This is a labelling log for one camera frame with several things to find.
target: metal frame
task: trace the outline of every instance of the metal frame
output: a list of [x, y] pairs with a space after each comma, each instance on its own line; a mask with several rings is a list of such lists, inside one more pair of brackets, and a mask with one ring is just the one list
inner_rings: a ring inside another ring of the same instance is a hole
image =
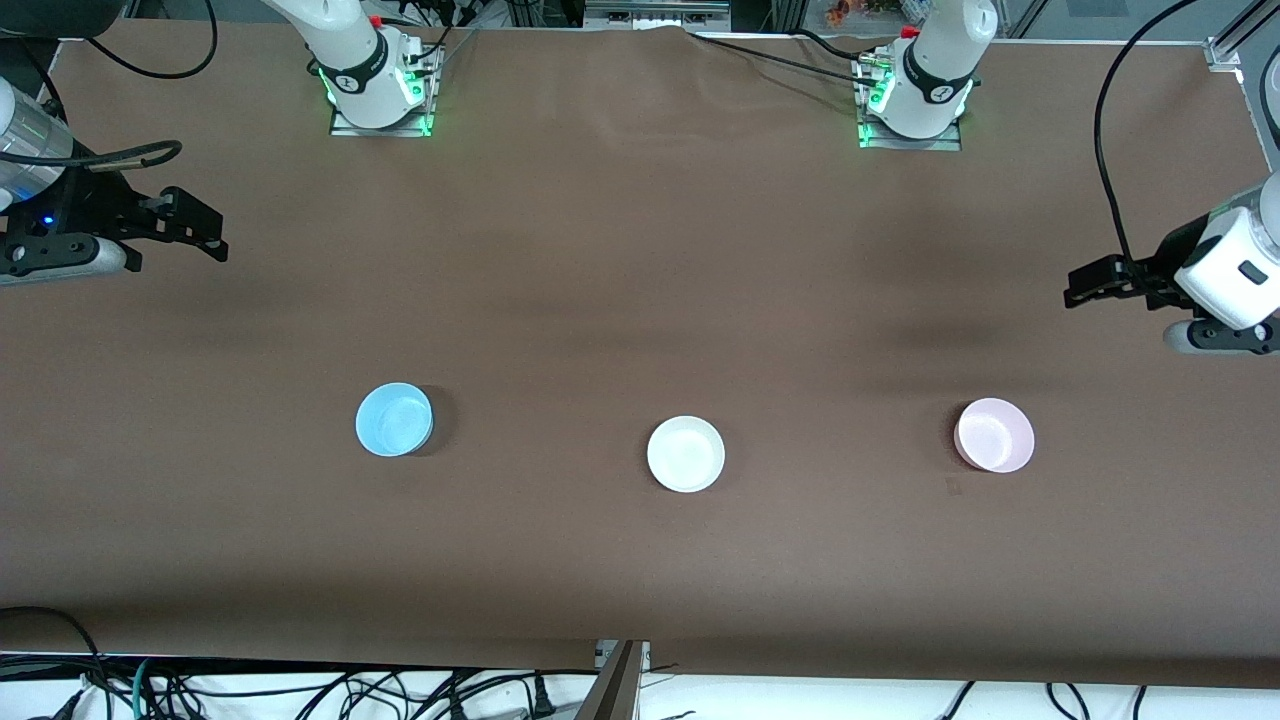
[[643, 641], [620, 641], [573, 720], [634, 720], [644, 664]]
[[547, 27], [541, 0], [508, 3], [507, 12], [511, 13], [511, 24], [515, 27]]
[[[1014, 23], [1012, 27], [1009, 27], [1009, 24], [1005, 23], [1005, 27], [1009, 28], [1005, 32], [1005, 37], [1011, 37], [1014, 40], [1021, 40], [1023, 37], [1027, 37], [1027, 33], [1030, 32], [1032, 26], [1036, 24], [1036, 20], [1039, 19], [1041, 13], [1044, 12], [1044, 6], [1048, 5], [1048, 3], [1050, 0], [1032, 0], [1032, 4], [1028, 5], [1027, 12], [1023, 13], [1023, 17], [1018, 18], [1018, 22]], [[1004, 5], [1004, 9], [1006, 12], [1009, 10], [1009, 6], [1006, 4], [1001, 3], [1001, 5]]]
[[1280, 13], [1280, 0], [1253, 0], [1248, 8], [1240, 10], [1240, 14], [1235, 15], [1221, 32], [1208, 38], [1204, 53], [1210, 67], [1222, 70], [1239, 65], [1240, 46], [1276, 13]]

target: blue bowl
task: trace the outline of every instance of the blue bowl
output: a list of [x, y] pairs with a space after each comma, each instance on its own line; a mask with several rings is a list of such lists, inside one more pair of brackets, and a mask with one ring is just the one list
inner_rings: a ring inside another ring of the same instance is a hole
[[369, 452], [396, 457], [422, 447], [434, 423], [425, 392], [408, 383], [388, 383], [356, 410], [356, 437]]

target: white bowl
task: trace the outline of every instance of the white bowl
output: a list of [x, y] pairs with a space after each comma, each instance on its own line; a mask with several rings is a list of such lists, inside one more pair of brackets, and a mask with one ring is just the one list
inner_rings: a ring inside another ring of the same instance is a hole
[[1012, 402], [984, 397], [969, 404], [955, 429], [956, 450], [979, 470], [1021, 470], [1036, 451], [1036, 430]]
[[668, 489], [707, 489], [724, 469], [724, 441], [716, 427], [692, 415], [658, 425], [649, 437], [649, 471]]

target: metal bracket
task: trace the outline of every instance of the metal bracket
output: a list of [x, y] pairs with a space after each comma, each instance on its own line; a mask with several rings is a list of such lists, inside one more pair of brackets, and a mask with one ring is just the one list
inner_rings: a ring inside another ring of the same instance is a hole
[[873, 53], [863, 53], [856, 60], [850, 61], [854, 77], [867, 77], [881, 83], [876, 87], [854, 85], [854, 104], [858, 106], [858, 146], [883, 147], [887, 150], [960, 150], [960, 123], [951, 120], [947, 129], [937, 137], [915, 140], [897, 135], [884, 124], [878, 115], [869, 110], [869, 105], [879, 97], [888, 82], [892, 81], [893, 58], [886, 53], [886, 47], [877, 47]]
[[[608, 651], [600, 643], [612, 642]], [[640, 674], [649, 662], [649, 643], [644, 641], [600, 641], [596, 657], [607, 657], [604, 669], [591, 684], [573, 720], [634, 720]]]
[[[444, 45], [438, 46], [430, 55], [421, 60], [406, 65], [406, 81], [410, 92], [421, 94], [422, 104], [408, 111], [399, 122], [384, 128], [362, 128], [351, 124], [342, 113], [334, 108], [329, 120], [329, 135], [335, 137], [431, 137], [435, 127], [435, 102], [440, 96], [440, 74], [444, 68]], [[408, 36], [408, 53], [417, 55], [422, 53], [422, 41], [419, 37]]]
[[1215, 37], [1204, 41], [1204, 61], [1208, 63], [1208, 72], [1211, 73], [1239, 74], [1240, 72], [1240, 54], [1235, 50], [1224, 53]]
[[1240, 67], [1238, 50], [1272, 17], [1280, 13], [1280, 0], [1253, 0], [1240, 10], [1221, 32], [1204, 42], [1204, 59], [1216, 73], [1235, 72]]
[[[595, 641], [595, 669], [596, 670], [602, 670], [604, 667], [604, 665], [609, 661], [609, 657], [613, 656], [613, 651], [614, 651], [614, 648], [618, 647], [620, 642], [622, 642], [622, 641]], [[640, 671], [641, 673], [648, 673], [649, 671], [649, 641], [644, 641], [644, 642], [640, 643], [640, 652], [643, 653], [641, 655]]]
[[1268, 355], [1276, 350], [1271, 342], [1276, 337], [1277, 320], [1267, 318], [1257, 325], [1233, 331], [1215, 318], [1197, 318], [1187, 328], [1188, 342], [1207, 352], [1252, 352]]

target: white floor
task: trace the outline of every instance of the white floor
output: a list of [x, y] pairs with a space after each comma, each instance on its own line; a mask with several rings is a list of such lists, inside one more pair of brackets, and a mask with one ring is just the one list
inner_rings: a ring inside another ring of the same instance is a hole
[[[311, 687], [332, 680], [334, 674], [220, 675], [197, 678], [191, 685], [205, 691], [248, 692]], [[380, 674], [370, 675], [371, 680]], [[428, 693], [445, 673], [410, 673], [402, 676], [411, 693]], [[581, 701], [590, 676], [550, 676], [547, 688], [557, 706]], [[52, 715], [79, 687], [76, 680], [28, 680], [0, 683], [0, 720], [28, 720]], [[692, 711], [690, 720], [938, 720], [960, 683], [919, 680], [819, 680], [795, 678], [741, 678], [695, 675], [646, 675], [640, 691], [640, 720], [667, 720]], [[1093, 720], [1130, 720], [1135, 688], [1079, 685]], [[312, 693], [261, 698], [204, 698], [207, 720], [292, 720]], [[332, 693], [311, 720], [338, 716], [346, 692]], [[1075, 705], [1065, 687], [1059, 698], [1068, 710]], [[518, 683], [495, 688], [465, 703], [470, 720], [483, 720], [502, 711], [525, 707]], [[424, 715], [434, 720], [443, 703]], [[376, 702], [362, 702], [351, 720], [396, 720], [396, 712]], [[102, 693], [86, 693], [74, 720], [105, 717]], [[116, 701], [115, 717], [128, 720], [127, 703]], [[1198, 688], [1151, 688], [1142, 706], [1143, 720], [1274, 720], [1280, 717], [1280, 691], [1217, 691]], [[1038, 683], [978, 683], [956, 720], [1062, 720]]]

